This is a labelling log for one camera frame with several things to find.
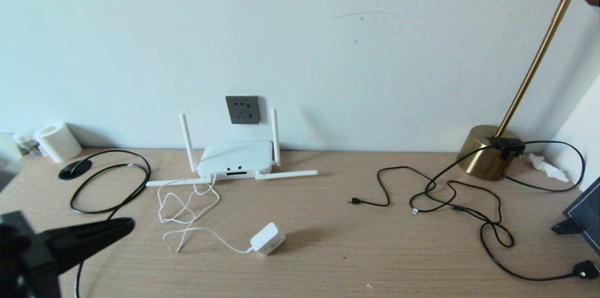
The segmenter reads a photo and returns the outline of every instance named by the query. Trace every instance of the power adapter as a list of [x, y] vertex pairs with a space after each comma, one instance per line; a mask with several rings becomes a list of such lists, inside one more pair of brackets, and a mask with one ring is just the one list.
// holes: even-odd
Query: power adapter
[[274, 223], [269, 223], [250, 239], [250, 244], [254, 251], [266, 256], [283, 243], [283, 241], [285, 241], [285, 234]]
[[600, 269], [591, 260], [577, 263], [573, 267], [573, 273], [579, 278], [596, 279], [600, 276]]

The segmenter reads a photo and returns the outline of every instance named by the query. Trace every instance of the wifi router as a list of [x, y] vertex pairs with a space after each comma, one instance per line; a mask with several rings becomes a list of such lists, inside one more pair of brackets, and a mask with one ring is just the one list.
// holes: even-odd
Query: wifi router
[[277, 128], [277, 110], [270, 111], [273, 142], [238, 142], [231, 144], [218, 144], [206, 147], [200, 163], [196, 165], [194, 149], [189, 137], [187, 119], [185, 114], [180, 114], [181, 128], [192, 172], [197, 172], [199, 179], [148, 181], [146, 186], [163, 185], [191, 185], [197, 183], [210, 183], [211, 177], [216, 180], [234, 179], [280, 179], [284, 177], [298, 177], [317, 175], [317, 170], [304, 170], [292, 172], [271, 173], [274, 165], [281, 165], [279, 154], [279, 132]]

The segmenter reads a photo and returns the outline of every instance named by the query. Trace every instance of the black cable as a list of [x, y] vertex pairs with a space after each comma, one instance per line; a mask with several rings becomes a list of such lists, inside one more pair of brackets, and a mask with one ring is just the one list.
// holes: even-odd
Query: black cable
[[[427, 187], [426, 187], [426, 190], [424, 192], [418, 193], [417, 195], [412, 196], [412, 198], [410, 200], [411, 206], [412, 206], [412, 201], [413, 201], [413, 199], [416, 196], [422, 195], [422, 194], [427, 194], [427, 196], [429, 196], [428, 195], [428, 191], [432, 191], [433, 189], [435, 189], [435, 179], [437, 179], [437, 177], [439, 177], [440, 175], [444, 174], [444, 172], [446, 172], [448, 169], [452, 168], [453, 166], [457, 165], [458, 163], [460, 163], [464, 159], [470, 157], [471, 155], [477, 153], [478, 151], [482, 151], [482, 150], [488, 149], [488, 148], [492, 148], [492, 146], [482, 147], [480, 149], [474, 150], [471, 153], [469, 153], [469, 154], [467, 154], [467, 155], [459, 158], [452, 165], [450, 165], [448, 168], [444, 169], [440, 174], [438, 174], [437, 176], [435, 176], [433, 179], [430, 179], [429, 177], [427, 177], [422, 172], [420, 172], [420, 171], [418, 171], [418, 170], [416, 170], [416, 169], [414, 169], [412, 167], [409, 167], [409, 166], [391, 166], [391, 167], [388, 167], [388, 168], [380, 169], [377, 172], [377, 181], [379, 181], [379, 185], [381, 186], [381, 189], [383, 189], [383, 192], [385, 193], [386, 203], [385, 204], [380, 204], [380, 203], [373, 203], [373, 202], [363, 201], [363, 200], [361, 200], [360, 198], [357, 198], [357, 197], [351, 197], [350, 199], [348, 199], [348, 202], [353, 203], [353, 204], [364, 203], [364, 204], [370, 204], [371, 206], [378, 206], [378, 207], [387, 207], [387, 206], [389, 206], [390, 205], [390, 194], [388, 194], [387, 189], [385, 189], [385, 186], [383, 185], [383, 182], [381, 181], [381, 177], [380, 177], [381, 172], [386, 171], [386, 170], [406, 168], [406, 169], [412, 170], [413, 172], [416, 172], [417, 174], [419, 174], [419, 175], [421, 175], [421, 176], [423, 176], [423, 177], [425, 177], [426, 179], [429, 180], [429, 183], [427, 183]], [[441, 206], [439, 206], [437, 208], [433, 208], [433, 209], [430, 209], [430, 210], [423, 210], [423, 212], [433, 212], [433, 210], [439, 209], [439, 208], [441, 208], [441, 207], [443, 207], [445, 205], [446, 204], [442, 204]]]
[[[577, 187], [577, 185], [579, 185], [581, 183], [581, 180], [583, 180], [583, 175], [585, 172], [585, 160], [583, 159], [583, 155], [579, 152], [579, 150], [576, 149], [576, 147], [573, 147], [572, 145], [566, 143], [566, 142], [554, 142], [554, 141], [534, 141], [534, 142], [524, 142], [524, 144], [534, 144], [534, 143], [561, 143], [561, 144], [566, 144], [567, 146], [570, 146], [571, 148], [573, 148], [577, 154], [579, 155], [580, 159], [581, 159], [581, 175], [579, 176], [579, 180], [577, 181], [577, 183], [575, 185], [573, 185], [572, 187], [569, 187], [568, 189], [562, 189], [559, 191], [555, 191], [555, 192], [564, 192], [564, 191], [568, 191], [571, 189], [574, 189], [575, 187]], [[574, 271], [571, 273], [567, 273], [565, 275], [561, 275], [561, 276], [553, 276], [553, 277], [543, 277], [543, 278], [531, 278], [531, 277], [525, 277], [525, 276], [521, 276], [518, 273], [512, 272], [510, 271], [506, 266], [504, 266], [495, 256], [494, 254], [489, 250], [489, 247], [487, 246], [486, 240], [484, 239], [484, 229], [487, 226], [491, 226], [493, 231], [494, 231], [494, 235], [495, 235], [495, 239], [497, 240], [498, 243], [500, 243], [503, 247], [513, 247], [515, 244], [515, 239], [512, 236], [512, 234], [510, 233], [510, 231], [508, 230], [508, 228], [506, 228], [505, 226], [502, 225], [502, 201], [500, 199], [500, 197], [498, 195], [496, 195], [493, 191], [489, 190], [489, 189], [485, 189], [483, 187], [478, 187], [475, 185], [469, 185], [468, 183], [464, 183], [461, 181], [456, 181], [456, 180], [450, 180], [447, 181], [446, 184], [448, 185], [448, 187], [450, 187], [450, 189], [452, 189], [453, 194], [450, 197], [450, 199], [444, 201], [444, 200], [440, 200], [438, 198], [435, 198], [434, 196], [431, 195], [431, 191], [433, 191], [435, 189], [435, 187], [437, 187], [437, 184], [435, 183], [435, 181], [443, 174], [445, 174], [448, 170], [452, 169], [452, 167], [456, 166], [457, 164], [459, 164], [461, 161], [467, 159], [468, 157], [470, 157], [473, 154], [478, 153], [479, 151], [482, 151], [484, 149], [488, 149], [488, 148], [495, 148], [494, 146], [486, 146], [486, 147], [482, 147], [480, 149], [476, 149], [474, 151], [471, 151], [471, 153], [464, 155], [463, 157], [457, 159], [455, 162], [451, 163], [449, 166], [447, 166], [444, 170], [442, 170], [441, 172], [439, 172], [436, 176], [434, 176], [433, 178], [429, 178], [428, 176], [426, 176], [425, 174], [422, 174], [422, 172], [419, 172], [416, 169], [413, 169], [409, 166], [396, 166], [396, 167], [388, 167], [388, 168], [384, 168], [381, 169], [380, 171], [377, 172], [377, 180], [379, 181], [379, 184], [381, 185], [381, 187], [384, 189], [385, 193], [386, 193], [386, 197], [388, 198], [388, 204], [390, 203], [390, 198], [388, 196], [387, 191], [385, 190], [385, 187], [381, 181], [380, 173], [384, 170], [394, 170], [394, 169], [400, 169], [400, 168], [408, 168], [410, 170], [412, 170], [413, 172], [416, 172], [419, 175], [422, 175], [423, 177], [427, 178], [429, 180], [429, 182], [427, 183], [425, 190], [422, 191], [421, 193], [417, 193], [414, 196], [411, 197], [411, 199], [409, 200], [409, 204], [411, 205], [411, 208], [416, 208], [413, 205], [413, 201], [423, 195], [426, 195], [429, 199], [434, 200], [435, 202], [440, 203], [439, 206], [436, 206], [432, 209], [424, 209], [424, 210], [419, 210], [417, 209], [418, 212], [433, 212], [435, 210], [441, 209], [444, 206], [451, 206], [454, 210], [459, 211], [459, 212], [465, 212], [469, 215], [472, 215], [473, 217], [475, 217], [476, 219], [479, 219], [481, 221], [483, 221], [484, 223], [482, 224], [482, 226], [480, 227], [480, 241], [481, 244], [483, 246], [483, 248], [485, 249], [486, 253], [488, 254], [488, 256], [493, 260], [493, 262], [495, 262], [495, 264], [497, 264], [497, 266], [499, 266], [502, 270], [504, 270], [506, 273], [514, 276], [514, 277], [518, 277], [520, 279], [524, 279], [527, 281], [553, 281], [553, 280], [557, 280], [557, 279], [564, 279], [564, 278], [568, 278], [568, 277], [574, 277], [574, 276], [579, 276], [577, 271], [574, 268]], [[526, 186], [530, 186], [530, 187], [534, 187], [536, 189], [542, 189], [542, 190], [547, 190], [547, 191], [554, 191], [552, 189], [544, 189], [542, 187], [537, 187], [537, 186], [532, 186], [532, 185], [528, 185], [526, 183], [523, 183], [521, 181], [518, 180], [514, 180], [508, 176], [504, 176], [504, 178], [508, 179], [508, 180], [512, 180], [514, 182], [517, 182], [519, 184], [522, 185], [526, 185]], [[482, 191], [486, 191], [487, 193], [491, 194], [493, 197], [495, 197], [497, 203], [498, 203], [498, 220], [497, 221], [493, 221], [492, 219], [489, 219], [489, 217], [487, 215], [485, 215], [484, 213], [481, 213], [473, 208], [468, 208], [465, 206], [459, 206], [456, 204], [452, 204], [452, 201], [456, 198], [457, 196], [457, 191], [456, 189], [452, 186], [452, 185], [464, 185], [467, 187], [473, 187], [475, 189], [479, 189]], [[358, 198], [353, 198], [352, 202], [356, 203], [354, 200], [357, 200], [358, 202], [364, 202], [362, 200], [359, 200]], [[505, 243], [499, 234], [498, 229], [502, 230], [504, 232], [504, 234], [506, 234], [506, 236], [508, 236], [508, 243]]]
[[538, 141], [523, 142], [523, 143], [524, 144], [560, 143], [560, 144], [566, 144], [566, 146], [571, 147], [577, 153], [577, 155], [579, 155], [579, 159], [581, 159], [581, 174], [579, 175], [579, 179], [577, 180], [577, 182], [573, 186], [568, 187], [566, 189], [559, 189], [559, 190], [546, 189], [546, 188], [542, 188], [542, 187], [538, 187], [538, 186], [534, 186], [534, 185], [529, 185], [529, 184], [527, 184], [527, 183], [525, 183], [523, 181], [519, 181], [519, 180], [513, 179], [512, 177], [507, 176], [506, 174], [503, 173], [502, 177], [504, 177], [505, 179], [513, 181], [513, 182], [518, 183], [520, 185], [524, 185], [524, 186], [527, 186], [527, 187], [532, 187], [534, 189], [539, 189], [539, 190], [543, 190], [543, 191], [550, 191], [550, 192], [553, 192], [553, 193], [563, 193], [565, 191], [570, 191], [571, 189], [574, 189], [575, 187], [577, 187], [581, 183], [581, 181], [583, 181], [583, 174], [585, 174], [585, 159], [583, 158], [583, 155], [581, 154], [581, 151], [579, 151], [576, 147], [573, 147], [572, 145], [568, 144], [567, 142], [558, 142], [558, 141], [552, 141], [552, 140], [550, 140], [550, 141], [538, 140]]
[[[87, 161], [87, 160], [91, 159], [92, 157], [102, 155], [102, 154], [107, 154], [107, 153], [126, 153], [126, 154], [135, 155], [135, 156], [141, 158], [144, 161], [144, 163], [146, 164], [146, 167], [143, 167], [143, 166], [140, 166], [137, 164], [118, 164], [118, 165], [108, 166], [108, 167], [104, 168], [103, 170], [96, 172], [96, 174], [88, 177], [88, 179], [83, 181], [83, 183], [77, 188], [75, 193], [73, 193], [73, 196], [71, 197], [71, 202], [69, 203], [69, 205], [70, 205], [71, 209], [73, 209], [73, 211], [75, 211], [77, 213], [87, 214], [87, 215], [111, 212], [111, 214], [107, 217], [107, 221], [108, 221], [109, 219], [111, 219], [114, 216], [114, 214], [116, 214], [116, 212], [118, 212], [118, 210], [120, 208], [122, 208], [127, 203], [131, 202], [133, 199], [135, 199], [137, 196], [139, 196], [144, 189], [146, 189], [146, 182], [148, 182], [150, 180], [150, 176], [152, 175], [152, 169], [150, 169], [150, 164], [142, 155], [139, 155], [137, 153], [134, 153], [134, 152], [128, 151], [128, 150], [111, 149], [111, 150], [101, 151], [99, 153], [92, 154], [92, 155], [84, 158], [83, 160], [79, 161], [79, 163], [77, 163], [73, 167], [71, 172], [73, 172], [73, 170], [77, 169], [77, 167], [83, 161]], [[140, 183], [140, 185], [138, 185], [138, 187], [135, 190], [133, 190], [133, 192], [131, 194], [129, 194], [129, 196], [127, 196], [120, 204], [117, 204], [116, 206], [113, 206], [111, 208], [106, 208], [106, 209], [102, 209], [102, 210], [93, 210], [93, 211], [87, 211], [87, 210], [75, 208], [74, 202], [75, 202], [75, 199], [77, 198], [77, 195], [79, 195], [79, 193], [84, 189], [84, 187], [86, 187], [88, 185], [88, 183], [90, 183], [92, 180], [94, 180], [100, 174], [103, 174], [104, 172], [113, 170], [115, 168], [120, 168], [122, 166], [135, 166], [135, 167], [143, 170], [144, 174], [145, 174], [144, 180]], [[83, 262], [79, 263], [79, 268], [77, 270], [77, 277], [75, 278], [75, 298], [79, 298], [79, 283], [81, 282], [82, 268], [83, 268]]]
[[387, 207], [390, 205], [390, 194], [388, 194], [388, 191], [385, 189], [385, 186], [383, 185], [383, 181], [381, 181], [381, 173], [383, 171], [386, 170], [393, 170], [393, 169], [402, 169], [402, 168], [406, 168], [409, 170], [412, 170], [413, 172], [416, 172], [417, 174], [427, 178], [428, 180], [430, 179], [429, 177], [425, 176], [424, 174], [422, 174], [420, 171], [413, 169], [409, 166], [391, 166], [389, 168], [383, 168], [381, 170], [379, 170], [377, 172], [377, 181], [379, 181], [379, 185], [381, 186], [381, 189], [383, 189], [383, 192], [385, 193], [385, 198], [386, 198], [386, 203], [385, 204], [380, 204], [380, 203], [373, 203], [373, 202], [368, 202], [368, 201], [363, 201], [359, 198], [356, 197], [352, 197], [349, 202], [354, 203], [354, 204], [358, 204], [358, 203], [364, 203], [364, 204], [371, 204], [371, 206], [378, 206], [378, 207]]

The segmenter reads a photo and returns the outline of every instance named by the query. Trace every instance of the black plug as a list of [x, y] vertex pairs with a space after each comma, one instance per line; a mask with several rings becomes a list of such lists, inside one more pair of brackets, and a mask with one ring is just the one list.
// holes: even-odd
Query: black plug
[[573, 266], [573, 273], [583, 279], [594, 279], [600, 276], [600, 270], [596, 268], [591, 260], [578, 262]]
[[515, 138], [487, 138], [494, 148], [501, 151], [500, 158], [504, 161], [508, 159], [511, 152], [515, 152], [517, 157], [523, 155], [525, 144]]

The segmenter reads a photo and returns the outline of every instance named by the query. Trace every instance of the desk surface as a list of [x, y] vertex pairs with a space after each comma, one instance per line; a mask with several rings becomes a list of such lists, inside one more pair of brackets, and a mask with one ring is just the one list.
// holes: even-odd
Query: desk surface
[[[90, 154], [97, 149], [88, 149]], [[192, 177], [184, 150], [135, 150], [148, 159], [152, 179]], [[165, 232], [180, 229], [160, 223], [156, 189], [148, 188], [116, 217], [133, 217], [134, 231], [86, 261], [83, 297], [597, 297], [600, 280], [579, 278], [534, 283], [511, 277], [486, 255], [479, 240], [480, 221], [452, 209], [411, 215], [409, 198], [424, 180], [407, 170], [383, 174], [392, 205], [376, 208], [345, 202], [348, 196], [383, 201], [375, 173], [380, 168], [409, 165], [433, 176], [455, 159], [446, 153], [343, 153], [283, 151], [278, 171], [318, 169], [320, 175], [282, 180], [218, 181], [221, 202], [195, 226], [218, 232], [238, 249], [267, 223], [274, 222], [287, 240], [268, 257], [234, 253], [203, 231], [189, 234], [180, 253], [169, 253]], [[123, 154], [94, 159], [91, 171], [122, 162]], [[23, 172], [0, 195], [2, 212], [23, 210], [32, 227], [49, 228], [105, 219], [81, 215], [68, 203], [84, 177], [59, 181], [49, 158], [26, 156]], [[510, 173], [538, 185], [564, 187], [515, 161]], [[598, 256], [579, 235], [557, 236], [550, 227], [578, 194], [550, 194], [510, 181], [486, 182], [451, 170], [446, 179], [485, 186], [502, 199], [505, 225], [516, 238], [512, 249], [499, 247], [490, 231], [487, 240], [497, 257], [526, 276], [570, 272], [579, 261]], [[86, 188], [78, 205], [86, 210], [117, 204], [143, 179], [136, 168], [120, 168]], [[172, 188], [187, 196], [189, 187]], [[495, 203], [481, 191], [458, 189], [456, 204], [495, 217]], [[195, 197], [198, 209], [214, 197]], [[431, 203], [422, 200], [418, 206]], [[178, 208], [167, 205], [165, 213]], [[70, 297], [75, 268], [60, 277], [63, 296]]]

